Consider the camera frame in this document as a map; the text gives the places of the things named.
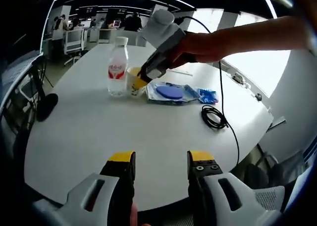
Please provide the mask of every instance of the black cable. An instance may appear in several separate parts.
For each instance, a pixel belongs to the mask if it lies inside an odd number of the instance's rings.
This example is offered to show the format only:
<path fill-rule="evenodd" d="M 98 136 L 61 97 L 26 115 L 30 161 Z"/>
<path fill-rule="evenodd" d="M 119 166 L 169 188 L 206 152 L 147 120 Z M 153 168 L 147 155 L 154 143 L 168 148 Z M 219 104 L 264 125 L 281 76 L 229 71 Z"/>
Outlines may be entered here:
<path fill-rule="evenodd" d="M 208 31 L 208 33 L 211 34 L 210 30 L 202 22 L 200 22 L 199 20 L 197 20 L 197 19 L 195 19 L 193 17 L 183 16 L 183 17 L 180 18 L 180 21 L 184 20 L 185 18 L 189 18 L 189 19 L 195 20 L 196 22 L 201 24 Z M 218 63 L 219 63 L 219 71 L 220 71 L 220 89 L 221 89 L 221 109 L 222 109 L 222 113 L 219 110 L 217 110 L 215 107 L 212 107 L 212 106 L 209 106 L 209 105 L 204 105 L 202 107 L 201 115 L 202 115 L 203 121 L 206 123 L 206 125 L 209 128 L 223 129 L 223 128 L 228 127 L 228 126 L 230 127 L 230 129 L 231 129 L 231 131 L 233 133 L 234 139 L 236 140 L 236 144 L 237 144 L 237 150 L 238 150 L 237 163 L 236 163 L 236 166 L 237 166 L 239 164 L 239 160 L 240 160 L 240 147 L 239 147 L 239 143 L 238 143 L 238 139 L 237 139 L 236 133 L 234 132 L 233 128 L 231 127 L 231 125 L 229 124 L 229 122 L 227 121 L 227 119 L 226 119 L 226 117 L 224 115 L 222 70 L 221 70 L 221 62 L 219 61 Z M 208 114 L 210 114 L 210 113 L 216 115 L 220 119 L 220 121 L 216 122 L 216 121 L 210 119 L 209 116 L 208 116 Z"/>

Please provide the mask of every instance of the paper cup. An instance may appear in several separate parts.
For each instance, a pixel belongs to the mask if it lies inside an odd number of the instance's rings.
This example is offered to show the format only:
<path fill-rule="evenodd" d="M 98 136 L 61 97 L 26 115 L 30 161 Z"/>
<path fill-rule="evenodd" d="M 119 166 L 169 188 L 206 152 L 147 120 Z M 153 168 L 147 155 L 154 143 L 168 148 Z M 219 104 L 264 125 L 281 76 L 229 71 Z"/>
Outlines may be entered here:
<path fill-rule="evenodd" d="M 127 93 L 134 98 L 140 97 L 145 91 L 145 86 L 139 89 L 135 87 L 135 83 L 139 79 L 137 75 L 140 70 L 140 67 L 130 67 L 127 71 Z"/>

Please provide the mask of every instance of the desk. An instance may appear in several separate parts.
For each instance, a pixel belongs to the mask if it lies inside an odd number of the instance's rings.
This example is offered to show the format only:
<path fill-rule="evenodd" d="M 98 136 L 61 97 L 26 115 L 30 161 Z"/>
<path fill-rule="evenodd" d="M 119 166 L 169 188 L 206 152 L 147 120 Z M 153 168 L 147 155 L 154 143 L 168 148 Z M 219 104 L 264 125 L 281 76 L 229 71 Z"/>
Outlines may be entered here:
<path fill-rule="evenodd" d="M 93 172 L 99 173 L 116 151 L 136 151 L 135 202 L 140 211 L 188 197 L 187 151 L 212 153 L 223 171 L 237 161 L 229 128 L 216 132 L 201 120 L 202 105 L 162 106 L 144 99 L 107 94 L 111 45 L 99 44 L 75 63 L 54 88 L 59 102 L 49 118 L 35 123 L 25 159 L 26 183 L 65 203 L 67 193 Z M 140 66 L 153 52 L 128 46 L 129 66 Z M 219 70 L 188 63 L 191 75 L 168 72 L 162 81 L 211 88 L 220 93 Z M 265 106 L 225 73 L 225 114 L 240 144 L 240 160 L 256 146 L 272 122 Z M 216 107 L 221 109 L 221 102 Z"/>

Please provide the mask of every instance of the human hand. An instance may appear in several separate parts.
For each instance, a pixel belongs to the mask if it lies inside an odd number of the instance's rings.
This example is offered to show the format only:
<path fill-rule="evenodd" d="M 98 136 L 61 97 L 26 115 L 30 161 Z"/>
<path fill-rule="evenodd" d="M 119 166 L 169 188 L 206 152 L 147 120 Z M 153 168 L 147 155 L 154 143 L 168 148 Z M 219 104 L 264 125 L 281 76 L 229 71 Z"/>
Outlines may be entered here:
<path fill-rule="evenodd" d="M 138 226 L 138 209 L 134 203 L 132 204 L 132 207 L 131 207 L 130 226 Z"/>
<path fill-rule="evenodd" d="M 197 62 L 215 62 L 225 56 L 225 37 L 221 32 L 211 34 L 187 33 L 186 37 L 167 54 L 172 62 L 170 69 L 187 63 L 183 53 L 192 54 Z"/>

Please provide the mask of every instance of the bottle cap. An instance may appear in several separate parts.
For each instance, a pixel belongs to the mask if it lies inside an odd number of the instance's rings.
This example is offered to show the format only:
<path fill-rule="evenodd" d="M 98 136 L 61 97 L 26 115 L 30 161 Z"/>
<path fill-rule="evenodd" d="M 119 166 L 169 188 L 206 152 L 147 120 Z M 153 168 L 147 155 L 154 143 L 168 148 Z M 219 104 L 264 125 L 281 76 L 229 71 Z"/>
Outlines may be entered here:
<path fill-rule="evenodd" d="M 127 37 L 115 37 L 114 43 L 118 46 L 126 46 L 129 39 Z"/>

